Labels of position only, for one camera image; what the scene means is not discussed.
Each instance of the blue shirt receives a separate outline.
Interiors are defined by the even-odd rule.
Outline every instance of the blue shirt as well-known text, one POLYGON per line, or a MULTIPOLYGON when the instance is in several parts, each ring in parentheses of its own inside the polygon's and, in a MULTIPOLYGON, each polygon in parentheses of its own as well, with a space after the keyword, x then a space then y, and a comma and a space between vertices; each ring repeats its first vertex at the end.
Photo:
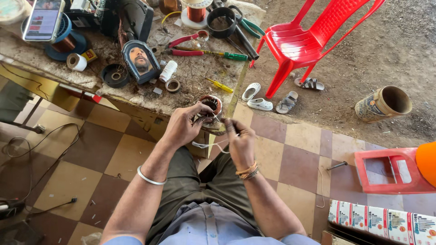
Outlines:
MULTIPOLYGON (((130 236, 121 236, 104 245, 142 245, 130 236)), ((160 245, 319 245, 299 234, 284 237, 281 242, 262 237, 250 224, 234 212, 214 203, 191 203, 179 208, 168 229, 159 240, 160 245)))

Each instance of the red-handled pliers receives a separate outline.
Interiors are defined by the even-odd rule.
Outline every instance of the red-handled pliers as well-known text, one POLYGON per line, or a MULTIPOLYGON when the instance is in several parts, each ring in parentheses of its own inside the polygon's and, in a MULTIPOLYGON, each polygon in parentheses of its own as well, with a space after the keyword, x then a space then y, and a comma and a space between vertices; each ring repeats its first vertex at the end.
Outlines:
POLYGON ((151 50, 153 51, 155 56, 160 55, 162 53, 172 54, 172 55, 176 55, 176 56, 201 56, 201 55, 204 55, 204 53, 202 51, 183 51, 183 50, 177 50, 177 49, 169 49, 169 48, 173 48, 174 46, 176 46, 178 44, 189 41, 191 39, 196 39, 197 37, 198 37, 198 34, 195 33, 193 35, 178 38, 172 42, 169 42, 165 46, 151 47, 151 50))

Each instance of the framed photo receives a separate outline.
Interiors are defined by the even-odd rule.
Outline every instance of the framed photo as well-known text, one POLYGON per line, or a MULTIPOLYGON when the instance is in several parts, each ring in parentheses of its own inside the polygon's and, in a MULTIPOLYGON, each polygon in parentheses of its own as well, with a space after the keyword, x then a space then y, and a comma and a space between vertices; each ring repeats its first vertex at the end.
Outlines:
POLYGON ((161 73, 160 65, 151 49, 144 42, 138 40, 128 41, 124 44, 121 52, 130 74, 138 84, 159 77, 161 73))

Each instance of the red plastic chair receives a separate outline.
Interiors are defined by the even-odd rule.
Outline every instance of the red plastic chair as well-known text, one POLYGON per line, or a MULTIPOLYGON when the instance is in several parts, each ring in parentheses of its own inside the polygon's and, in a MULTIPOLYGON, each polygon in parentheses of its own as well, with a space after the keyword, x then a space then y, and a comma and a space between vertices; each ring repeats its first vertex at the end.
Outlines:
POLYGON ((354 159, 358 169, 363 192, 370 194, 436 193, 436 187, 425 180, 419 171, 418 166, 416 165, 416 150, 417 148, 397 148, 355 152, 354 159), (364 159, 376 157, 389 157, 396 180, 395 184, 369 184, 364 159), (405 160, 407 169, 409 170, 410 177, 412 179, 410 183, 404 183, 403 179, 401 178, 397 162, 399 160, 405 160))
POLYGON ((300 22, 314 1, 306 0, 299 13, 290 23, 269 27, 259 43, 257 48, 258 53, 266 41, 272 54, 279 62, 279 69, 269 85, 268 91, 266 91, 266 97, 269 99, 272 98, 292 70, 309 66, 301 78, 301 81, 304 81, 315 64, 360 23, 373 14, 385 0, 375 0, 372 8, 337 43, 324 53, 321 52, 333 34, 357 9, 369 0, 331 0, 312 27, 305 31, 300 26, 300 22))

